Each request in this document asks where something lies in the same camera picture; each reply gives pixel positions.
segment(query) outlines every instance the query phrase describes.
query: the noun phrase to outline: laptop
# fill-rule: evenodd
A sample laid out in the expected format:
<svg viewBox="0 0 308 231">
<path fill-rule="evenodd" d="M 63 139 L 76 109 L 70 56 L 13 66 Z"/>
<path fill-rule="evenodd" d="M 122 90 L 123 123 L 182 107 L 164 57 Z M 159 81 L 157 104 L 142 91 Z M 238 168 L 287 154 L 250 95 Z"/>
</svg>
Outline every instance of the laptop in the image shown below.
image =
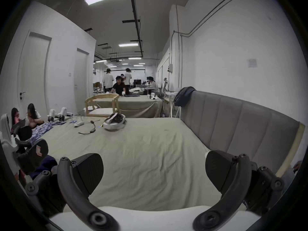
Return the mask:
<svg viewBox="0 0 308 231">
<path fill-rule="evenodd" d="M 17 122 L 15 125 L 13 125 L 12 129 L 13 129 L 13 131 L 14 131 L 15 128 L 17 128 L 17 126 L 20 126 L 20 127 L 22 128 L 22 127 L 25 126 L 25 124 L 26 124 L 26 120 L 23 119 L 23 120 L 21 120 L 20 122 Z"/>
</svg>

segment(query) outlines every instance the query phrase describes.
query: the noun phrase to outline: ceiling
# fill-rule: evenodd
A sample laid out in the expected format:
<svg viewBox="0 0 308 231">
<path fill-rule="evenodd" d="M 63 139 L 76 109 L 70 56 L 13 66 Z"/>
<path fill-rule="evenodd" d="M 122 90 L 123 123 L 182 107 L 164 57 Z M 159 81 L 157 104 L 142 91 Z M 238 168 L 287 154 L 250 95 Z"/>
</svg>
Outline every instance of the ceiling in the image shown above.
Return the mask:
<svg viewBox="0 0 308 231">
<path fill-rule="evenodd" d="M 140 56 L 139 47 L 119 47 L 118 44 L 137 40 L 135 23 L 122 23 L 134 19 L 131 0 L 104 0 L 88 5 L 84 0 L 36 0 L 56 10 L 96 39 L 95 55 L 110 57 Z M 169 37 L 169 11 L 172 4 L 184 6 L 188 0 L 135 0 L 140 19 L 140 37 L 146 65 L 156 63 Z M 126 60 L 138 64 L 140 60 Z"/>
</svg>

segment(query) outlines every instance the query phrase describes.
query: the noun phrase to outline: gray upholstered headboard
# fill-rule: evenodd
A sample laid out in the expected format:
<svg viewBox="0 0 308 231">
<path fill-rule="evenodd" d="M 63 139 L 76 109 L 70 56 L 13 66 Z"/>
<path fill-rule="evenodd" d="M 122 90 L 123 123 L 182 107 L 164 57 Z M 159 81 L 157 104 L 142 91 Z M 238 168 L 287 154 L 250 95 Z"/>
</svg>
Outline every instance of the gray upholstered headboard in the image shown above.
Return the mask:
<svg viewBox="0 0 308 231">
<path fill-rule="evenodd" d="M 273 173 L 286 158 L 290 164 L 297 150 L 290 153 L 291 147 L 298 147 L 302 138 L 298 130 L 303 132 L 304 128 L 300 122 L 269 108 L 201 91 L 192 93 L 181 119 L 210 150 L 246 153 L 258 167 L 265 165 Z"/>
</svg>

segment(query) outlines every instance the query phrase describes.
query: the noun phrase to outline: light switch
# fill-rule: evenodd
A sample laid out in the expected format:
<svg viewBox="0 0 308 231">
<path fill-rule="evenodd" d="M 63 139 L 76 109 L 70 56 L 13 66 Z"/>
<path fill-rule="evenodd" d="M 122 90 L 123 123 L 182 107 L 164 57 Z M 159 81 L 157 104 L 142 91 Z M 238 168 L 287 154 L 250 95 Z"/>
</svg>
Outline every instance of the light switch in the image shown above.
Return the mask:
<svg viewBox="0 0 308 231">
<path fill-rule="evenodd" d="M 248 67 L 257 67 L 256 59 L 248 59 Z"/>
</svg>

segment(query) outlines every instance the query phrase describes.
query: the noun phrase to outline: door handle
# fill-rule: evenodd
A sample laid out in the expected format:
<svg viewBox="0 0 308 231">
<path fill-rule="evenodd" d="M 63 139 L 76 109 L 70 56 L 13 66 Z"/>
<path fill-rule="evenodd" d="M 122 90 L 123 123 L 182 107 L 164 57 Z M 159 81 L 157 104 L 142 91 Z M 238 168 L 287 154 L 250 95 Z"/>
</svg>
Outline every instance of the door handle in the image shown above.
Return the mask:
<svg viewBox="0 0 308 231">
<path fill-rule="evenodd" d="M 20 100 L 22 100 L 22 97 L 21 97 L 21 95 L 22 95 L 23 93 L 25 93 L 25 91 L 24 91 L 24 92 L 21 92 L 21 93 L 19 93 L 19 96 L 20 96 Z"/>
</svg>

